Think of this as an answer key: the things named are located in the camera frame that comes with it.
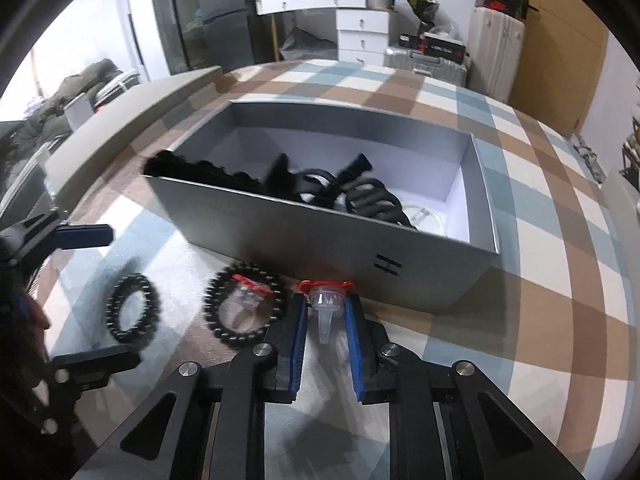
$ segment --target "white desk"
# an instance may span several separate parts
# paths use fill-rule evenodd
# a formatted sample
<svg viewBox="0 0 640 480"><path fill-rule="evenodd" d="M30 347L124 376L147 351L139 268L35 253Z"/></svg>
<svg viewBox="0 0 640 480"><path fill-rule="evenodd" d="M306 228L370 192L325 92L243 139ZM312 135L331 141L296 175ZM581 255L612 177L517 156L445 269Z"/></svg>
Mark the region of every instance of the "white desk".
<svg viewBox="0 0 640 480"><path fill-rule="evenodd" d="M257 0L258 14L271 14L276 61L280 59L275 20L278 12L336 9L338 59L382 66L386 48L394 42L395 12L388 0Z"/></svg>

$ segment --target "checkered fabric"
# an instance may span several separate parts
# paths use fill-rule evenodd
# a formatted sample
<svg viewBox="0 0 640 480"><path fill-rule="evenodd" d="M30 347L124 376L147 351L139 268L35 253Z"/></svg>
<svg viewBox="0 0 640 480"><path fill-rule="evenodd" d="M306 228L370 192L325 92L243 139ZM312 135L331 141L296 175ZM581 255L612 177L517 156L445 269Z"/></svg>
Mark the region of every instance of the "checkered fabric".
<svg viewBox="0 0 640 480"><path fill-rule="evenodd" d="M75 222L108 222L116 241L58 252L44 267L37 297L53 321L47 333L53 354L113 344L102 306L123 274L149 276L162 301L161 325L143 363L79 404L94 438L101 442L181 362L231 358L201 314L207 278L229 260L184 240L139 169L226 101L264 99L378 108L477 139L499 266L438 316L373 302L366 308L391 340L425 360L475 362L588 479L613 478L640 442L640 428L627 415L636 320L620 243L584 163L544 124L472 91L329 60L223 76L142 132L73 213ZM309 337L299 400L268 406L268 478L388 478L386 408L355 402L342 336L332 351Z"/></svg>

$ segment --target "wooden door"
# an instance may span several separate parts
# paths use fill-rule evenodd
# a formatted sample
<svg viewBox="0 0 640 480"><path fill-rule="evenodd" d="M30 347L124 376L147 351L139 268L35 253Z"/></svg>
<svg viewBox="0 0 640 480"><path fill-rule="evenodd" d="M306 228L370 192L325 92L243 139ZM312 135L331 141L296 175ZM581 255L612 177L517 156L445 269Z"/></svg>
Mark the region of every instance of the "wooden door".
<svg viewBox="0 0 640 480"><path fill-rule="evenodd" d="M509 104L570 137L591 106L609 33L582 0L530 0Z"/></svg>

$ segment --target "glass door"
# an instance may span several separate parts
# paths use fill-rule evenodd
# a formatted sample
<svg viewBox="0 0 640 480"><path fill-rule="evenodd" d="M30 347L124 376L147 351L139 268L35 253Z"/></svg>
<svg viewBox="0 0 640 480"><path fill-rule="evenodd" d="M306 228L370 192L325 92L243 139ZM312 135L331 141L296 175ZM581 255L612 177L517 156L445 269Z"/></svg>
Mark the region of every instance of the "glass door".
<svg viewBox="0 0 640 480"><path fill-rule="evenodd" d="M209 66L199 0L175 0L182 44L191 70Z"/></svg>
<svg viewBox="0 0 640 480"><path fill-rule="evenodd" d="M175 0L153 0L160 41L164 49L166 63L171 74L189 70L186 50L180 38L180 29L175 12Z"/></svg>

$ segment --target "gray box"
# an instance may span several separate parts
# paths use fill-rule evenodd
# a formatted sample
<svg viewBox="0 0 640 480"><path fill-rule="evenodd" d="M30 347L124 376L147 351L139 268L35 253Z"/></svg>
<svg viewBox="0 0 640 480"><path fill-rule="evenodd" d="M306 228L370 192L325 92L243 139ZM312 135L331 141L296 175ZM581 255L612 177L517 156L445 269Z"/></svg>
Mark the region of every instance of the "gray box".
<svg viewBox="0 0 640 480"><path fill-rule="evenodd" d="M148 176L185 238L301 280L351 280L366 298L429 312L450 306L498 254L490 199L469 134L391 113L300 102L231 102L172 150L262 178L279 153L291 169L336 174L359 153L402 200L441 215L446 236L338 210Z"/></svg>

